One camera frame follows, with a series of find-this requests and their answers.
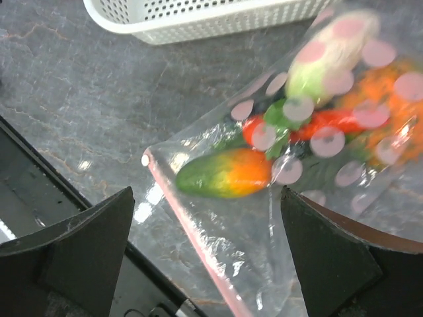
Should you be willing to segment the orange toy carrot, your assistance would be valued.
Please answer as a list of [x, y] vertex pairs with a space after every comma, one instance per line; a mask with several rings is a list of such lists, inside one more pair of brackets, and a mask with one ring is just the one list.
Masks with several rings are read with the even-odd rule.
[[359, 135], [389, 121], [385, 105], [363, 102], [351, 109], [315, 109], [308, 98], [282, 98], [263, 112], [249, 116], [242, 124], [241, 135], [247, 145], [276, 158], [289, 144], [308, 142], [313, 136]]

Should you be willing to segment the orange toy pineapple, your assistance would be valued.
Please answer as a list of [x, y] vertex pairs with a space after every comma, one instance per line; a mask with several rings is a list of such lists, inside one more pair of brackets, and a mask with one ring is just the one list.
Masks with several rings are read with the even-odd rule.
[[422, 66], [398, 59], [359, 74], [335, 107], [350, 110], [365, 131], [352, 147], [376, 168], [422, 156]]

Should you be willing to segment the clear zip top bag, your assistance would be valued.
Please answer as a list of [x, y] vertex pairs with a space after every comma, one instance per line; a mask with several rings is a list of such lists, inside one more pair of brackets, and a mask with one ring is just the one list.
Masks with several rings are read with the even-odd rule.
[[[188, 195], [175, 186], [176, 174], [191, 160], [228, 149], [253, 149], [241, 135], [243, 122], [275, 101], [289, 99], [288, 71], [300, 49], [336, 17], [362, 9], [378, 15], [380, 31], [364, 45], [347, 92], [368, 69], [398, 59], [422, 66], [420, 5], [389, 10], [335, 5], [253, 85], [142, 156], [234, 316], [309, 316], [282, 219], [283, 187], [373, 229], [422, 243], [422, 156], [376, 168], [352, 147], [354, 135], [313, 136], [289, 144], [274, 159], [266, 157], [273, 161], [271, 182], [245, 197]], [[293, 98], [308, 98], [323, 110], [336, 108], [347, 92], [320, 108], [308, 96]]]

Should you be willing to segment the white toy radish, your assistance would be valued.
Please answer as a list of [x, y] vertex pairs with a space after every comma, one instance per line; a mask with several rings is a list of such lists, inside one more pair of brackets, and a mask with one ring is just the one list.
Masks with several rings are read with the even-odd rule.
[[354, 82], [351, 70], [364, 45], [380, 31], [380, 19], [371, 10], [343, 13], [318, 31], [293, 59], [285, 85], [288, 98], [308, 96], [320, 108]]

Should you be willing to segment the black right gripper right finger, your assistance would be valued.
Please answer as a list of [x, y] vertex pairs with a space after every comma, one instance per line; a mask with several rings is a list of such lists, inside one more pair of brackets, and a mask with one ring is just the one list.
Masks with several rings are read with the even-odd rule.
[[282, 188], [281, 214], [309, 316], [421, 316], [422, 243]]

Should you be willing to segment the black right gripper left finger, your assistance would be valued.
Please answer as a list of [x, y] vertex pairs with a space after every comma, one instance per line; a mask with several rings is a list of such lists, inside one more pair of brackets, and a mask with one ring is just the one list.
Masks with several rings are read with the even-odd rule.
[[108, 316], [134, 213], [127, 187], [101, 203], [1, 245], [1, 315], [43, 316], [58, 293]]

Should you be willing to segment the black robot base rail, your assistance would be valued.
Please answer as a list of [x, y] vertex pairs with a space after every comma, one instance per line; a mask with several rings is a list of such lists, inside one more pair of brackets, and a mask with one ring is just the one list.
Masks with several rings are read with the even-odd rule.
[[[1, 245], [93, 207], [1, 120]], [[127, 240], [108, 316], [201, 316], [202, 311]], [[50, 293], [43, 316], [91, 316]]]

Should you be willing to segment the green orange toy mango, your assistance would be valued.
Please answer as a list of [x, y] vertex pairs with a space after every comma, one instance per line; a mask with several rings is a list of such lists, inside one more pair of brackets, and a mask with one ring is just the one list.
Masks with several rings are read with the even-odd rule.
[[272, 163], [257, 150], [228, 149], [185, 164], [176, 174], [175, 186], [188, 195], [225, 199], [245, 197], [269, 185]]

